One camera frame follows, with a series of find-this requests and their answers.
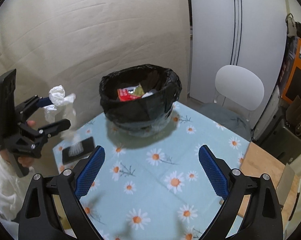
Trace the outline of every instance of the white tissue in bin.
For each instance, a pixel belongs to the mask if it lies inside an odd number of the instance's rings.
[[[53,105],[44,107],[44,114],[47,122],[55,122],[55,116],[62,111],[63,119],[70,120],[70,128],[61,133],[62,138],[67,140],[72,140],[75,133],[74,128],[76,126],[76,112],[73,108],[75,98],[75,94],[65,96],[65,90],[61,85],[53,87],[49,91],[49,99],[52,101]]]

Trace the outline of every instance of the metal bolt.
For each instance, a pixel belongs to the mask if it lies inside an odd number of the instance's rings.
[[[232,173],[233,173],[235,176],[239,176],[239,175],[240,175],[240,170],[234,169],[234,170],[232,171]]]
[[[33,177],[33,179],[38,180],[40,177],[41,177],[40,174],[35,174],[34,177]]]
[[[63,175],[65,175],[65,176],[69,176],[71,173],[72,173],[72,170],[70,170],[70,169],[63,171]]]
[[[269,179],[270,179],[270,177],[269,177],[268,174],[263,174],[263,178],[264,178],[265,180],[269,180]]]

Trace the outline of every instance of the human hand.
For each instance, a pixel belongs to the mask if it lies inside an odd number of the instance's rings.
[[[35,121],[27,121],[27,125],[30,127],[35,126]],[[8,156],[8,152],[6,149],[1,150],[0,151],[0,155],[1,157],[6,160],[7,162],[9,162],[9,156]],[[29,168],[33,165],[34,163],[34,158],[32,157],[27,157],[27,156],[21,156],[18,157],[18,162],[25,168]]]

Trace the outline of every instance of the tablecloth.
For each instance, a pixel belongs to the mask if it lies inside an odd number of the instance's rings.
[[[104,240],[193,240],[220,208],[198,149],[207,144],[230,168],[239,168],[249,142],[200,113],[175,102],[171,121],[158,134],[121,133],[100,114],[78,130],[105,149],[105,162],[80,202]],[[62,141],[54,149],[59,171]],[[237,217],[229,235],[237,232]]]

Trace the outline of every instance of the cabinet handle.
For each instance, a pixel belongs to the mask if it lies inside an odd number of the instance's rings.
[[[240,20],[240,38],[239,38],[239,47],[238,47],[238,55],[236,65],[238,63],[239,52],[240,52],[240,44],[242,42],[242,29],[243,29],[243,0],[240,0],[240,10],[241,10],[241,20]]]
[[[236,30],[236,3],[234,0],[234,38],[233,38],[233,49],[231,51],[230,65],[231,65],[231,62],[233,61],[234,45],[235,45],[235,30]]]

